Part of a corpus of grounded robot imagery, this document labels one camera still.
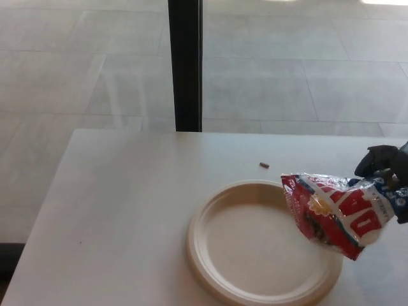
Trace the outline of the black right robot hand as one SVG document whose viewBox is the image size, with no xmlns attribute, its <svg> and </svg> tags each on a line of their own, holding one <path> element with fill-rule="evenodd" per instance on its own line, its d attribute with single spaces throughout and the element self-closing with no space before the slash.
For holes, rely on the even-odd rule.
<svg viewBox="0 0 408 306">
<path fill-rule="evenodd" d="M 407 223 L 407 144 L 400 148 L 369 147 L 354 174 L 379 184 L 380 192 L 391 203 L 397 223 Z"/>
</svg>

